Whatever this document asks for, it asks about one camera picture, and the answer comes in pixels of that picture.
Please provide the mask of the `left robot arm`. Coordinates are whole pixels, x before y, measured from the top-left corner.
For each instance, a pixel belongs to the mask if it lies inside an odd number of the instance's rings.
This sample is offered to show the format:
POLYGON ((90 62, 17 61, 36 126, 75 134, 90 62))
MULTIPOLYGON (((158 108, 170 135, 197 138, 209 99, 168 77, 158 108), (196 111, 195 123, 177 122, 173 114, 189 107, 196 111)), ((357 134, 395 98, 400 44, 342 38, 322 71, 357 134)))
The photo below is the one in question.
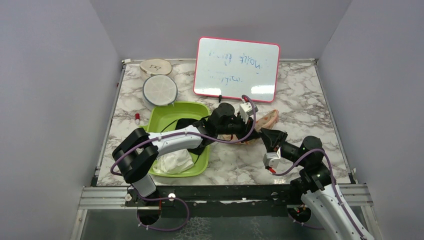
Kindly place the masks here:
POLYGON ((231 104, 221 103, 208 117, 181 129, 146 132, 137 128, 112 152, 114 164, 110 172, 132 185, 144 205, 152 205, 157 200, 157 191, 149 170, 158 157, 184 149, 205 148, 214 142, 235 144, 257 139, 257 111, 252 102, 240 104, 238 113, 231 104))

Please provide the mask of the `floral mesh laundry bag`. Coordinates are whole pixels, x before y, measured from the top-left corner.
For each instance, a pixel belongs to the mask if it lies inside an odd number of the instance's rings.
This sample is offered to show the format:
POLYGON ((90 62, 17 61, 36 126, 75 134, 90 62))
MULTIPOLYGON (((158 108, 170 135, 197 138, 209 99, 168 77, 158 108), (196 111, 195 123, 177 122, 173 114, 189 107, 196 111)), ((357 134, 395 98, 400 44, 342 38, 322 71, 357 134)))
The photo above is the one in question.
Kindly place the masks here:
MULTIPOLYGON (((279 111, 277 109, 273 109, 270 112, 268 112, 266 115, 264 115, 262 118, 257 119, 255 123, 255 132, 258 134, 262 128, 265 129, 272 129, 274 125, 279 121, 279 111)), ((239 145, 253 145, 259 140, 259 136, 253 136, 254 134, 251 134, 251 137, 253 139, 244 141, 244 142, 238 142, 239 145)), ((225 141, 234 141, 238 138, 233 134, 224 134, 220 136, 225 141)))

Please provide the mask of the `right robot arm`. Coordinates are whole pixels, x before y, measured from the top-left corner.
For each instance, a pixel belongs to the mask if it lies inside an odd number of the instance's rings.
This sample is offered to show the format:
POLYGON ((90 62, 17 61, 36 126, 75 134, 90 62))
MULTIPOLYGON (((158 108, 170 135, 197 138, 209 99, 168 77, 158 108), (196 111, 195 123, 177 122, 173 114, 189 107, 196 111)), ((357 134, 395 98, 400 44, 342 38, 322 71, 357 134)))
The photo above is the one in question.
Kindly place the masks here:
POLYGON ((333 174, 323 143, 306 136, 300 146, 287 141, 287 133, 262 128, 259 133, 266 148, 265 168, 274 176, 284 176, 301 166, 299 177, 290 182, 289 199, 304 203, 332 240, 373 240, 348 205, 333 174))

